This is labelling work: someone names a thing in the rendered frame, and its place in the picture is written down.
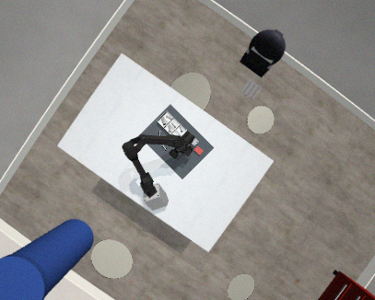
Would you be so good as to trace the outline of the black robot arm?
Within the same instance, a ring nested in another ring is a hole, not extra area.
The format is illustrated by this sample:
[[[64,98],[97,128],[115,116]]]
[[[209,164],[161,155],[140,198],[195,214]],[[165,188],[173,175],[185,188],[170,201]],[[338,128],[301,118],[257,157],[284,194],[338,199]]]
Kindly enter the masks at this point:
[[[187,146],[195,137],[189,133],[188,131],[184,134],[183,137],[179,135],[170,134],[167,136],[156,136],[156,135],[144,135],[140,134],[136,138],[131,139],[130,141],[123,144],[122,148],[124,151],[125,156],[133,162],[137,172],[139,173],[142,181],[140,182],[141,188],[143,192],[151,198],[155,193],[157,193],[157,189],[153,185],[154,180],[151,178],[149,172],[145,172],[139,159],[138,159],[138,152],[141,151],[145,144],[165,144],[171,147],[175,147],[173,150],[175,153],[179,154],[182,151],[183,154],[189,156],[193,148],[191,146]],[[135,146],[135,144],[137,144]],[[186,146],[186,148],[185,148]]]

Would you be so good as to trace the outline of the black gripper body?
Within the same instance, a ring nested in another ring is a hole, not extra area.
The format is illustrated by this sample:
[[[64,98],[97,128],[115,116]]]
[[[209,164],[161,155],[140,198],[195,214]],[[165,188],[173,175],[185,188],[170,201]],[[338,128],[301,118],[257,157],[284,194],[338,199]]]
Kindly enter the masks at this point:
[[[175,159],[178,154],[173,151],[173,149],[170,151],[170,155]]]

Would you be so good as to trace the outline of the red square block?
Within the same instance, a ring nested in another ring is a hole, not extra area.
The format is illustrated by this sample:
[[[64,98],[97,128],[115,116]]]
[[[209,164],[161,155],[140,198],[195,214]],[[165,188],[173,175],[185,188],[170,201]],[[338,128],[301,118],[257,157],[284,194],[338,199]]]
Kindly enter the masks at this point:
[[[194,151],[195,151],[197,154],[201,155],[202,152],[203,152],[204,150],[202,150],[199,146],[196,146],[196,148],[194,149]]]

